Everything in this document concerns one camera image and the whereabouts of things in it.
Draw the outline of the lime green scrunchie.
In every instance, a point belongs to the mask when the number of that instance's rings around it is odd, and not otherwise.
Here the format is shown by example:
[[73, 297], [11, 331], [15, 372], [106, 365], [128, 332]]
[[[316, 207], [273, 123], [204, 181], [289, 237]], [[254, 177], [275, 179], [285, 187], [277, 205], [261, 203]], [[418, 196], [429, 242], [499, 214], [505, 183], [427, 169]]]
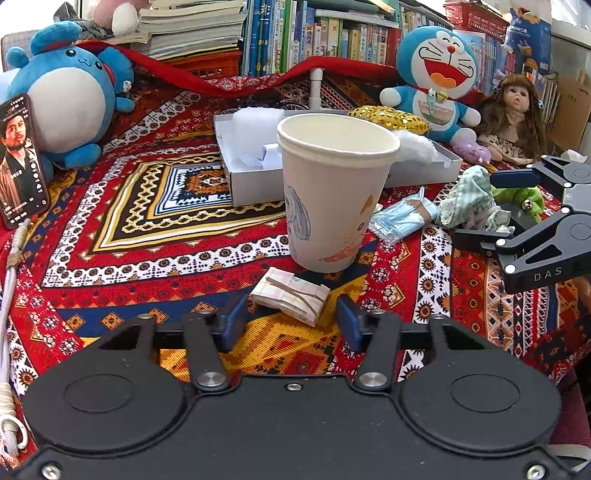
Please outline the lime green scrunchie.
[[538, 187], [498, 188], [492, 186], [492, 194], [498, 205], [513, 205], [529, 215], [536, 223], [542, 221], [545, 210], [543, 195]]

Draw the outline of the green gingham scrunchie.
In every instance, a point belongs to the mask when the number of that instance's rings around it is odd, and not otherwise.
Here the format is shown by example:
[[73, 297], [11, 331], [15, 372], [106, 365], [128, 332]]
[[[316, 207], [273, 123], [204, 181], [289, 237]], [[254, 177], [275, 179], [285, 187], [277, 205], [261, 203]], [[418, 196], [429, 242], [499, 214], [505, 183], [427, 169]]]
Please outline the green gingham scrunchie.
[[495, 201], [487, 169], [466, 169], [439, 204], [437, 223], [448, 229], [512, 234], [511, 213]]

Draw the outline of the blue face mask pack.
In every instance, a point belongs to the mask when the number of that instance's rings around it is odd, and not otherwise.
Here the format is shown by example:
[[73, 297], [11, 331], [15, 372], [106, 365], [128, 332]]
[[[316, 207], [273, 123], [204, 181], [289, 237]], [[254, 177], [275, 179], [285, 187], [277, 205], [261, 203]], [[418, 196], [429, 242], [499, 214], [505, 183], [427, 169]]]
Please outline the blue face mask pack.
[[422, 187], [417, 193], [375, 213], [369, 230], [382, 241], [396, 244], [431, 224], [438, 216], [439, 207], [425, 196]]

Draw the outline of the white fluffy plush toy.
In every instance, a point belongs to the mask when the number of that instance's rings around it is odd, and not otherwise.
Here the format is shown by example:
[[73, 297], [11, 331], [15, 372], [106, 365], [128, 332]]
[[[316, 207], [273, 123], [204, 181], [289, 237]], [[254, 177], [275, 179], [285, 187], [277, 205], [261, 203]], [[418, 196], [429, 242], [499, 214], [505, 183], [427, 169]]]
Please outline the white fluffy plush toy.
[[400, 148], [396, 154], [397, 162], [430, 164], [438, 159], [438, 151], [427, 137], [408, 130], [394, 130], [393, 134], [400, 141]]

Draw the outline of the gold sequin heart cushion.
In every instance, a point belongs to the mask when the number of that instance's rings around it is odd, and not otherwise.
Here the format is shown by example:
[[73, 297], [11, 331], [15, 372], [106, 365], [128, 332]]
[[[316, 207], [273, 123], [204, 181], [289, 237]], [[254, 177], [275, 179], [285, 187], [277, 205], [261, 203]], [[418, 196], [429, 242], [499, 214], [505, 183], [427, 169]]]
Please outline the gold sequin heart cushion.
[[370, 121], [391, 131], [406, 130], [425, 136], [431, 130], [421, 117], [388, 106], [361, 106], [349, 110], [348, 115]]

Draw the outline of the white foam block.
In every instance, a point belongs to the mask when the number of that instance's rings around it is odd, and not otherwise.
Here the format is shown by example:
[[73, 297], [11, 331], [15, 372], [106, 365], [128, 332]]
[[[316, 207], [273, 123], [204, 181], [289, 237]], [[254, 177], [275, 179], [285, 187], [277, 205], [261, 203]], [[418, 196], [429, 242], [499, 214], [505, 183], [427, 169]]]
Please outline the white foam block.
[[247, 107], [232, 115], [231, 151], [237, 160], [263, 161], [264, 146], [276, 144], [276, 127], [283, 120], [281, 109]]

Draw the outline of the black power adapter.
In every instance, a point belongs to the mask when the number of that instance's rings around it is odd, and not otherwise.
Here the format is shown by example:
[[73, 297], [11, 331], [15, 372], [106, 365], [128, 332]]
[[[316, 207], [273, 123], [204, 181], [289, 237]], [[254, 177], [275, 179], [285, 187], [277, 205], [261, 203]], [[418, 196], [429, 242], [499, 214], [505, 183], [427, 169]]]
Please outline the black power adapter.
[[501, 209], [508, 211], [511, 215], [510, 226], [514, 228], [513, 235], [518, 236], [526, 230], [533, 228], [537, 221], [527, 211], [519, 205], [504, 203], [500, 205]]

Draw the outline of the purple small plush toy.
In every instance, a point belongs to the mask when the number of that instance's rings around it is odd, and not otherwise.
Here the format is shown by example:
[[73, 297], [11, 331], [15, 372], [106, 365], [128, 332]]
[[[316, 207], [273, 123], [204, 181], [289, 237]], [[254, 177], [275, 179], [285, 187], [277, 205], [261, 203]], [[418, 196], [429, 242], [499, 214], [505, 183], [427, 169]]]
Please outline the purple small plush toy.
[[489, 165], [492, 159], [488, 148], [471, 141], [458, 141], [453, 145], [454, 152], [472, 165]]

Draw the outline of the crumpled white paper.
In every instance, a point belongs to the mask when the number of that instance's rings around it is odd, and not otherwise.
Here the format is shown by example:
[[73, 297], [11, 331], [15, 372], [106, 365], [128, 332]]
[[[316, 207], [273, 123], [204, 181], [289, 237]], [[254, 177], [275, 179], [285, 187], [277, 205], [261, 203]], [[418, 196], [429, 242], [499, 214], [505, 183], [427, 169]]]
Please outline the crumpled white paper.
[[283, 155], [277, 143], [262, 146], [256, 154], [242, 154], [238, 157], [249, 170], [281, 170], [283, 169]]

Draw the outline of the white shallow cardboard box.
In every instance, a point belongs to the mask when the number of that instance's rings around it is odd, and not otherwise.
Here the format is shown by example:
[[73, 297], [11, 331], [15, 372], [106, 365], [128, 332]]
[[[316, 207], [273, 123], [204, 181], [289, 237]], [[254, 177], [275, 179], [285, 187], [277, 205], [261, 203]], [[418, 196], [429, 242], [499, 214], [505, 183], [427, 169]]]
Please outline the white shallow cardboard box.
[[249, 107], [216, 115], [215, 136], [232, 204], [246, 206], [284, 198], [296, 177], [287, 171], [304, 161], [328, 169], [321, 183], [353, 171], [376, 174], [386, 188], [455, 181], [462, 159], [418, 134], [348, 117], [342, 110], [287, 111]]

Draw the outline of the red plastic basket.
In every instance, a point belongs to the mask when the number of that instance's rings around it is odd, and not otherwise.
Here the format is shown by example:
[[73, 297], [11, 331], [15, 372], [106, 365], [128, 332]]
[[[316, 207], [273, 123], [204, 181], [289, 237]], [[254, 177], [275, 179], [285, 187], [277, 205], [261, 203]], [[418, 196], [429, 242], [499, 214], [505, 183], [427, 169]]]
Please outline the red plastic basket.
[[447, 20], [458, 30], [484, 33], [503, 43], [509, 23], [491, 8], [476, 1], [446, 1]]

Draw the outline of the white pvc pipe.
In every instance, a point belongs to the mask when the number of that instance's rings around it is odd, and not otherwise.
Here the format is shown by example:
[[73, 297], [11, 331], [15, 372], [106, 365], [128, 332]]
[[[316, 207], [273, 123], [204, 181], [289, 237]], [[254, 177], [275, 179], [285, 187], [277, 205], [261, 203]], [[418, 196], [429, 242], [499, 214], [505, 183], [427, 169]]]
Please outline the white pvc pipe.
[[322, 109], [322, 68], [311, 69], [310, 71], [310, 94], [308, 95], [308, 109]]

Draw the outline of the red plastic crate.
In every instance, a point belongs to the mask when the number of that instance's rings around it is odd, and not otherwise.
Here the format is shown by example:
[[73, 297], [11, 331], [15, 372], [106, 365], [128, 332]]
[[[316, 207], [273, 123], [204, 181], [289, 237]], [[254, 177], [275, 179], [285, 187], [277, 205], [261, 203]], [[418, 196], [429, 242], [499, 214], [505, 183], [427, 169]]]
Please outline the red plastic crate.
[[235, 77], [242, 65], [242, 51], [221, 49], [165, 60], [165, 63], [204, 79]]

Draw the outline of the row of upright books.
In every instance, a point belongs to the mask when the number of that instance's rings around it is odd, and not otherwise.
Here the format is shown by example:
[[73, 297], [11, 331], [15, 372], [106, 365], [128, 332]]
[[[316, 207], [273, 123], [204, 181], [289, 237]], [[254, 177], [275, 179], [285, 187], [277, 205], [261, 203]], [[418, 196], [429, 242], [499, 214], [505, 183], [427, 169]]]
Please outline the row of upright books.
[[473, 50], [476, 87], [490, 93], [505, 75], [531, 80], [550, 73], [551, 26], [530, 9], [510, 10], [503, 43], [456, 29], [417, 1], [249, 1], [243, 27], [242, 75], [280, 74], [312, 56], [392, 66], [405, 35], [424, 26], [453, 30]]

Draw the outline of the pink plush toy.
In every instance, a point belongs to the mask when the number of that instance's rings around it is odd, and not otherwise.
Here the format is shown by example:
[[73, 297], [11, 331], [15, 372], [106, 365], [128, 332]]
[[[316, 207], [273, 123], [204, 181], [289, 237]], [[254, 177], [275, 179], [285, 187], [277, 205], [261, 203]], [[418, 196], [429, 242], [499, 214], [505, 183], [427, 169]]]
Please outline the pink plush toy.
[[92, 20], [115, 37], [129, 35], [138, 26], [138, 12], [149, 9], [149, 0], [100, 0], [92, 13]]

